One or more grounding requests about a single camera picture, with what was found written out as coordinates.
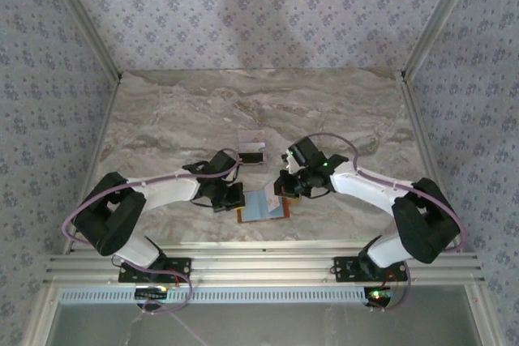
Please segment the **white pink printed credit card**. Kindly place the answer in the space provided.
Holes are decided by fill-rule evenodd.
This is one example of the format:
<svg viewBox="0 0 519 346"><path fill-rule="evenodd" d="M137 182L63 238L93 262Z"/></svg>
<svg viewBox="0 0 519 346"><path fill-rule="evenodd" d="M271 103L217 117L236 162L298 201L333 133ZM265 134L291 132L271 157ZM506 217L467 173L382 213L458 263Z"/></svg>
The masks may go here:
<svg viewBox="0 0 519 346"><path fill-rule="evenodd" d="M280 197L275 195L274 184L268 183L264 187L264 194L267 207L267 217L269 219L277 219L285 216L283 202Z"/></svg>

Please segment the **brown leather card holder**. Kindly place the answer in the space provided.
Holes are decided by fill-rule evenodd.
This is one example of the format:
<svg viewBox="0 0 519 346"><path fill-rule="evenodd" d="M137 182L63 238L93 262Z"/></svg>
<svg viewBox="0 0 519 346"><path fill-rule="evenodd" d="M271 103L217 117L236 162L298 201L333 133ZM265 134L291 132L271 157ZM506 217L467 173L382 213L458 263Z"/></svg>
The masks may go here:
<svg viewBox="0 0 519 346"><path fill-rule="evenodd" d="M269 211L266 199L258 196L248 196L246 206L237 210L237 222L239 224L249 224L289 219L290 205L289 199L281 198L280 205Z"/></svg>

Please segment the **small black box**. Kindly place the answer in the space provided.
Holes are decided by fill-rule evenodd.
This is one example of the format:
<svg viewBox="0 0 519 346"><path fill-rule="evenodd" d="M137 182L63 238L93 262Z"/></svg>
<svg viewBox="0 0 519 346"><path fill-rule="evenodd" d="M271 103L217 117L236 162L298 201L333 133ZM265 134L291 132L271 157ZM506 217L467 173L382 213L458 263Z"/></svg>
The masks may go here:
<svg viewBox="0 0 519 346"><path fill-rule="evenodd" d="M243 167L260 167L267 164L264 152L239 152L239 164Z"/></svg>

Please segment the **aluminium slotted base beam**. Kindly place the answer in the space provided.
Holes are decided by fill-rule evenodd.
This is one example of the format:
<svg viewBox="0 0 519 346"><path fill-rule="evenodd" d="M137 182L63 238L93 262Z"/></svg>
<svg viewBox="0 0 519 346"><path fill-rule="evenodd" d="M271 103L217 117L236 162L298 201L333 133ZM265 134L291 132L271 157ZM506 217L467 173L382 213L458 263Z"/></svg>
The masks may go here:
<svg viewBox="0 0 519 346"><path fill-rule="evenodd" d="M191 259L191 280L194 285L209 286L328 286L335 282L331 273L330 251L275 252L261 250L246 252L171 252L170 256ZM409 260L412 284L417 286L483 284L485 278L478 259L473 254L445 254L432 264ZM109 259L92 252L50 258L44 282L61 285L114 285L118 269Z"/></svg>

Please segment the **small circuit board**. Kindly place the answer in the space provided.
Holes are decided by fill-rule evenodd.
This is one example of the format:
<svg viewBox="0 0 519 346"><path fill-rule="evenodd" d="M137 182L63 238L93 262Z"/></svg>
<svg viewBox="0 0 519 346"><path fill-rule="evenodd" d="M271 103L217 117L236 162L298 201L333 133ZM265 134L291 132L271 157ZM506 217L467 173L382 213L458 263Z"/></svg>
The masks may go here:
<svg viewBox="0 0 519 346"><path fill-rule="evenodd" d="M366 306L386 309L392 300L395 292L389 287L383 288L364 288L365 298L367 299Z"/></svg>
<svg viewBox="0 0 519 346"><path fill-rule="evenodd" d="M137 301L147 300L165 300L168 295L168 289L165 287L138 287L134 292L134 299Z"/></svg>

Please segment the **aluminium table edge rail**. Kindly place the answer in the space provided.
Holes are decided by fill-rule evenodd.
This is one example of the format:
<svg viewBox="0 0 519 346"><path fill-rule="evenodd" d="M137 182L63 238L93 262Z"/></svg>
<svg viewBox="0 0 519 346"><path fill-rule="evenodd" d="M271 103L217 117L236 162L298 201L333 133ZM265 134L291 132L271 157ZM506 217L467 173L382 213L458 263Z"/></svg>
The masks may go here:
<svg viewBox="0 0 519 346"><path fill-rule="evenodd" d="M361 250L366 240L326 240L326 241L223 241L223 242L182 242L179 244L161 243L167 250L274 250L274 249L353 249Z"/></svg>

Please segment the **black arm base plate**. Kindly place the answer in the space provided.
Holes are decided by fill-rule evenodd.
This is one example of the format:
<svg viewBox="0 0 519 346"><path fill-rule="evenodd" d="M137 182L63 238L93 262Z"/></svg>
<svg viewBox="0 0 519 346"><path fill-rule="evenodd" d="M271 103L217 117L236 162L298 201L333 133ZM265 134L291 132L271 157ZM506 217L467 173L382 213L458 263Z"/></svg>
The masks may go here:
<svg viewBox="0 0 519 346"><path fill-rule="evenodd" d="M165 274L165 271L176 271L189 277L191 274L190 258L159 258L152 266L152 270L160 271L160 273L149 273L133 268L125 262L121 263L118 282L119 283L166 283L166 284L185 284L184 279L178 276Z"/></svg>
<svg viewBox="0 0 519 346"><path fill-rule="evenodd" d="M369 258L355 256L335 257L329 271L338 283L408 280L403 262L394 263L389 267L378 267Z"/></svg>

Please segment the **aluminium side rail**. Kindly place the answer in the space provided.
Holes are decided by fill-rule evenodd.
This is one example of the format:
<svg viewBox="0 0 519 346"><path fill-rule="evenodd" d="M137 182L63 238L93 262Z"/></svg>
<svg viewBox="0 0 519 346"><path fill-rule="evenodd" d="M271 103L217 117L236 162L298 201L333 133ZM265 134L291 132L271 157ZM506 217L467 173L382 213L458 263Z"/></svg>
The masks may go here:
<svg viewBox="0 0 519 346"><path fill-rule="evenodd" d="M435 160L435 155L431 147L427 129L422 119L418 102L416 100L413 88L406 82L405 73L401 70L395 71L394 75L401 89L408 118L413 127L414 137L418 144L418 151L422 159L422 164L427 176L436 182L442 190L445 198L447 198L447 190L445 189L444 180L441 177L439 167Z"/></svg>
<svg viewBox="0 0 519 346"><path fill-rule="evenodd" d="M121 83L122 75L123 75L122 72L118 74L118 76L114 82L114 87L112 89L112 92L110 93L109 100L108 100L108 103L105 108L105 113L102 118L101 128L99 129L99 131L97 133L96 143L95 143L95 146L94 146L94 149L92 152L92 158L90 159L90 162L88 164L86 178L85 178L82 188L79 192L79 200L78 200L78 203L76 204L77 207L84 201L84 199L88 195L88 191L92 188L92 183L94 181L95 173L97 171L97 165L100 161L100 155L101 155L101 151L102 151L102 147L103 147L103 142L105 139L106 129L109 124L109 119L111 116L112 109L114 107L114 101L115 101L115 98L118 93L118 88Z"/></svg>

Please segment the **aluminium corner post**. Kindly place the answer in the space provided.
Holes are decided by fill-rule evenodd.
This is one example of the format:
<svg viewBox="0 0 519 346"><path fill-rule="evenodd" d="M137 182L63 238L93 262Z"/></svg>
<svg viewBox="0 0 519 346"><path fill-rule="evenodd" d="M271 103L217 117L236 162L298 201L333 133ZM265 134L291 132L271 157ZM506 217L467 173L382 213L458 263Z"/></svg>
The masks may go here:
<svg viewBox="0 0 519 346"><path fill-rule="evenodd" d="M120 72L116 67L113 59L109 54L109 50L105 47L101 36L98 34L96 27L89 17L86 8L81 0L63 0L70 13L72 14L78 29L84 35L90 48L100 62L104 72L113 80L119 81Z"/></svg>
<svg viewBox="0 0 519 346"><path fill-rule="evenodd" d="M436 39L442 32L448 18L453 12L458 0L438 0L431 17L427 21L413 51L402 70L402 78L408 83L412 81L419 68L426 60Z"/></svg>

